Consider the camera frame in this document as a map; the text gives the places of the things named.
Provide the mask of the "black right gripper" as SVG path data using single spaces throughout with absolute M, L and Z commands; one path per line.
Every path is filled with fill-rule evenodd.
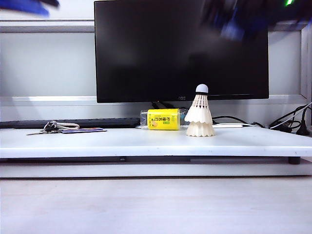
M 221 27 L 220 36 L 242 41 L 247 32 L 258 32 L 282 21 L 309 21 L 310 0 L 206 0 L 203 24 Z

